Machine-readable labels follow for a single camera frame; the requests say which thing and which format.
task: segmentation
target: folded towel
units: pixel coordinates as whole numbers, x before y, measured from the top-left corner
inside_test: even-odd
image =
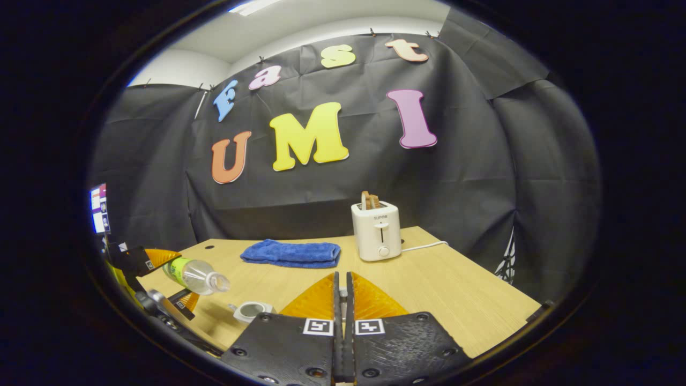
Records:
[[[298,268],[331,268],[338,265],[341,247],[330,242],[285,244],[264,240],[249,246],[241,259],[258,264],[273,264]]]

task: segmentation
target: yellow letter m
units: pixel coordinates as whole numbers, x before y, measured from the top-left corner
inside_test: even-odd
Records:
[[[315,141],[317,141],[317,151],[314,153],[316,162],[324,163],[348,158],[348,149],[343,147],[338,131],[340,109],[341,104],[337,102],[320,104],[312,111],[305,128],[298,123],[293,114],[275,117],[269,123],[276,132],[274,170],[277,172],[288,170],[296,165],[296,160],[288,151],[289,146],[300,163],[307,165]]]

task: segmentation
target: green bottle label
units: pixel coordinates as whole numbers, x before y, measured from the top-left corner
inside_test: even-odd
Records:
[[[186,284],[183,282],[183,267],[189,261],[191,261],[191,259],[176,258],[171,262],[165,264],[162,267],[162,270],[167,274],[167,277],[169,277],[169,279],[172,279],[173,281],[186,287]]]

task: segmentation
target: power cord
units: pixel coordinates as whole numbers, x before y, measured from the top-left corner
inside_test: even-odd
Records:
[[[433,244],[426,244],[426,245],[421,245],[421,246],[419,246],[419,247],[412,247],[412,248],[403,249],[402,252],[411,251],[411,250],[413,250],[413,249],[420,249],[420,248],[433,247],[434,245],[439,245],[439,244],[448,245],[448,242],[447,242],[447,241],[439,241],[439,242],[435,242],[435,243],[433,243]]]

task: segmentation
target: wooden table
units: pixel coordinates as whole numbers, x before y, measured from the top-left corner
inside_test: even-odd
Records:
[[[438,241],[420,227],[401,230],[403,248]],[[354,236],[287,240],[291,243],[333,242],[341,246],[338,266],[330,269],[286,268],[271,264],[252,264],[240,254],[254,240],[211,239],[181,251],[184,257],[205,260],[226,275],[231,289],[225,293],[201,296],[189,322],[218,343],[230,346],[246,324],[233,318],[229,303],[257,301],[282,310],[296,296],[323,278],[338,271],[341,287],[345,273],[356,272],[396,299],[408,312],[427,311],[443,328],[475,357],[497,345],[524,326],[525,320],[541,305],[491,272],[447,245],[437,245],[402,253],[378,262],[359,258]],[[140,278],[145,289],[166,296],[182,287],[165,276],[161,269]]]

